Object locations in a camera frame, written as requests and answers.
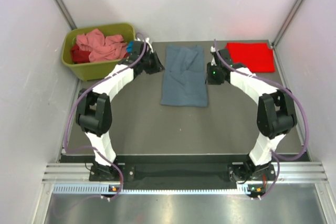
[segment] red cloth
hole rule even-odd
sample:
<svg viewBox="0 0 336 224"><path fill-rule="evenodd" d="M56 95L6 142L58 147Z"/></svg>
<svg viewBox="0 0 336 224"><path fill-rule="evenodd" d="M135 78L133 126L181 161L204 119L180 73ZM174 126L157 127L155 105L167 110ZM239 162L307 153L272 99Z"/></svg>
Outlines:
<svg viewBox="0 0 336 224"><path fill-rule="evenodd" d="M71 50L71 58L74 63L89 63L90 51L82 51L79 49L79 46L75 44Z"/></svg>
<svg viewBox="0 0 336 224"><path fill-rule="evenodd" d="M254 73L275 72L273 51L266 43L236 43L226 45L234 63L245 64Z"/></svg>
<svg viewBox="0 0 336 224"><path fill-rule="evenodd" d="M90 62L116 60L124 58L127 53L127 43L120 35L107 36L98 30L77 35L77 45L81 50L90 51Z"/></svg>

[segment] green laundry basket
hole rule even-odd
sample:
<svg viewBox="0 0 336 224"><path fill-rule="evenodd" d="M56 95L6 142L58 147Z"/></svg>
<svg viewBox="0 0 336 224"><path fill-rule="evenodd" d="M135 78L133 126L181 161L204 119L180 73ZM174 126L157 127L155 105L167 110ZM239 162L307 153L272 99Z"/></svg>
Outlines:
<svg viewBox="0 0 336 224"><path fill-rule="evenodd" d="M64 40L62 62L65 66L69 67L80 80L83 81L104 78L114 69L119 61L109 60L103 62L91 62L81 64L73 63L70 50L76 43L77 35L86 34L96 28L99 29L105 36L121 34L125 42L130 42L135 39L134 27L128 23L79 28L69 32Z"/></svg>

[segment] clothes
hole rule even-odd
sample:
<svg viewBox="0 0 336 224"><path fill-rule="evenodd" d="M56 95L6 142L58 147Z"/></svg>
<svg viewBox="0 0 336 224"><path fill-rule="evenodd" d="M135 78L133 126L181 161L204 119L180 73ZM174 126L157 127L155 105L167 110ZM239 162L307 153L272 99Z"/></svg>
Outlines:
<svg viewBox="0 0 336 224"><path fill-rule="evenodd" d="M234 63L241 62L254 73L273 73L273 51L266 43L235 43L226 45Z"/></svg>
<svg viewBox="0 0 336 224"><path fill-rule="evenodd" d="M75 44L71 50L70 50L70 53L71 53L71 58L72 58L72 61L75 63L75 64L78 64L78 63L89 63L90 60L89 60L89 55L90 55L90 51L82 51L79 49L79 46L77 44Z"/></svg>
<svg viewBox="0 0 336 224"><path fill-rule="evenodd" d="M95 29L89 33L77 35L77 45L80 50L90 51L90 62L116 60L124 58L127 53L127 43L121 35L104 37L104 34Z"/></svg>
<svg viewBox="0 0 336 224"><path fill-rule="evenodd" d="M201 46L166 48L162 105L208 106L204 50Z"/></svg>

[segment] blue towel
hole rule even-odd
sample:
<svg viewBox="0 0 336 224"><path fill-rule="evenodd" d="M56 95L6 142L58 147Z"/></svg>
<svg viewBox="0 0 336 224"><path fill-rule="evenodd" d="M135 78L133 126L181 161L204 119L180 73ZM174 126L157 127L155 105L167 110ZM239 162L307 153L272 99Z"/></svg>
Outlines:
<svg viewBox="0 0 336 224"><path fill-rule="evenodd" d="M162 105L207 107L204 50L201 46L166 48Z"/></svg>

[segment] table surface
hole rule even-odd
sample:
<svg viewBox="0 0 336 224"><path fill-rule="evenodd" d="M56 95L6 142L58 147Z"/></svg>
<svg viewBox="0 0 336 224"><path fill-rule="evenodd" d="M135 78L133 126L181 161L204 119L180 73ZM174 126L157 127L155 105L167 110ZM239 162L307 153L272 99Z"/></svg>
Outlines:
<svg viewBox="0 0 336 224"><path fill-rule="evenodd" d="M223 48L226 41L219 41ZM205 65L210 62L212 41L155 42L153 48L165 65L165 48L201 45ZM278 71L259 76L281 82ZM163 72L142 73L127 84L112 100L112 146L117 154L247 154L256 143L257 106L238 88L224 83L207 86L207 108L160 105ZM88 88L94 81L83 82ZM76 124L72 126L69 148L90 142ZM279 144L279 153L298 153L301 149L296 129ZM92 154L83 150L80 154Z"/></svg>

